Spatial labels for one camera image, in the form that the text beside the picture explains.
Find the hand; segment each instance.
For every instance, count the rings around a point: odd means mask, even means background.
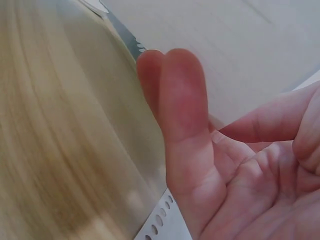
[[[216,131],[194,55],[149,50],[137,71],[163,133],[167,185],[193,239],[320,239],[318,83]],[[269,146],[259,152],[245,144],[261,142]]]

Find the light wood surface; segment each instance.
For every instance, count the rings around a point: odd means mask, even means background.
[[[320,69],[319,0],[102,2],[147,49],[199,57],[218,128]]]
[[[0,239],[133,239],[166,189],[134,62],[71,0],[0,0]]]

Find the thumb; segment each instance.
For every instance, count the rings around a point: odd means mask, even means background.
[[[294,140],[319,86],[319,82],[316,82],[306,88],[282,94],[220,132],[244,143]]]

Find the white surface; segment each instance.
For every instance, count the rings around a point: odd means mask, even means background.
[[[177,203],[174,199],[171,202],[169,196],[172,195],[167,189],[134,240],[148,240],[146,236],[151,240],[192,240]],[[161,208],[165,210],[166,216],[161,214]],[[157,223],[157,215],[161,217],[163,226]],[[153,232],[152,225],[156,227],[157,234]]]
[[[319,0],[102,1],[147,49],[200,58],[210,113],[224,125],[320,65]]]

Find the fingertip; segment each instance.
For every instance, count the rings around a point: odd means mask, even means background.
[[[158,50],[146,50],[136,60],[137,74],[144,83],[154,77],[160,76],[164,54]]]
[[[158,121],[159,82],[164,54],[158,50],[147,50],[136,61],[137,75],[154,117]]]
[[[159,99],[162,131],[172,140],[185,139],[208,128],[205,75],[193,53],[178,48],[164,56]]]

